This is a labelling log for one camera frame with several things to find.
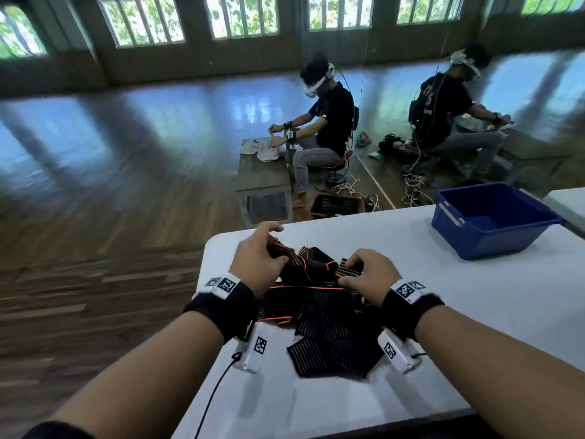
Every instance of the plastic basket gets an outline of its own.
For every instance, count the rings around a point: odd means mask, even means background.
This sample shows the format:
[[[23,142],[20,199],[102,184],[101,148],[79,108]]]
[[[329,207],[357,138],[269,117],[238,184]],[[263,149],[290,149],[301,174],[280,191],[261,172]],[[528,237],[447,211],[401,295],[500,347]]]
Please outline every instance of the plastic basket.
[[[335,217],[365,212],[364,201],[357,197],[338,197],[336,195],[317,194],[311,205],[310,213],[316,217]]]
[[[465,260],[519,252],[562,222],[545,204],[505,183],[442,190],[432,227]]]

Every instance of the wall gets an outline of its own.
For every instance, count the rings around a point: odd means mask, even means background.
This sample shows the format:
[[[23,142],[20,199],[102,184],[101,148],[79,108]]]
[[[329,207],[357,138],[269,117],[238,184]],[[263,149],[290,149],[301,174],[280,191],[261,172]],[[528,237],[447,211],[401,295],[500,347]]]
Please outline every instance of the wall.
[[[585,45],[585,12],[521,17],[523,0],[464,0],[459,21],[408,26],[395,23],[399,0],[374,0],[371,29],[318,32],[307,0],[278,0],[278,36],[237,40],[212,39],[204,0],[176,0],[186,43],[116,49],[94,0],[28,1],[49,55],[0,61],[0,96],[290,70],[318,50],[362,66],[437,58],[477,38],[496,54]]]

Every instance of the gray bin handle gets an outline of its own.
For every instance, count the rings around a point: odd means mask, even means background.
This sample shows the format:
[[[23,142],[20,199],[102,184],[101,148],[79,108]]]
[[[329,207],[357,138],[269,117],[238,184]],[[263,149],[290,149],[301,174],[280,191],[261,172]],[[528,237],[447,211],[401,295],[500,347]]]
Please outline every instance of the gray bin handle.
[[[447,215],[447,217],[449,217],[451,219],[451,221],[453,223],[455,223],[455,225],[457,225],[458,227],[464,226],[465,221],[461,218],[456,219],[455,216],[453,214],[451,214],[451,211],[449,211],[447,209],[447,206],[450,206],[449,202],[439,203],[439,207],[443,210],[443,212]]]

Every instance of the gray pants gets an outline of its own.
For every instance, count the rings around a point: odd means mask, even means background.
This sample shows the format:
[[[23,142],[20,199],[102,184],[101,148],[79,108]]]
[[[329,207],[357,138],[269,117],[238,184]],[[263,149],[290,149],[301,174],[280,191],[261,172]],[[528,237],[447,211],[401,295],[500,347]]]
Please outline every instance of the gray pants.
[[[500,148],[504,145],[506,134],[500,131],[486,131],[473,133],[453,133],[439,146],[429,151],[430,154],[461,152],[472,149],[481,149],[473,171],[485,173],[490,169],[492,162]]]
[[[297,140],[296,144],[303,148],[292,157],[296,191],[305,192],[309,187],[309,166],[333,167],[341,162],[341,157],[331,148],[320,147],[314,135]]]

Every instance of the gray cloth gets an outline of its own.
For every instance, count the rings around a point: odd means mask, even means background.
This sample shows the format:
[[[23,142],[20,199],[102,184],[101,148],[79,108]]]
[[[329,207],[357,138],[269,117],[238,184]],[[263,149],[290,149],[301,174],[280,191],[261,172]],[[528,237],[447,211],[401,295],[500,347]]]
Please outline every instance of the gray cloth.
[[[429,150],[430,154],[460,152],[481,149],[474,171],[485,173],[490,169],[492,162],[500,148],[504,145],[506,134],[500,131],[459,133],[453,131],[439,146]]]
[[[297,140],[296,144],[303,148],[297,150],[292,157],[296,191],[305,192],[309,187],[309,166],[328,168],[338,165],[341,157],[330,148],[322,148],[315,135]]]

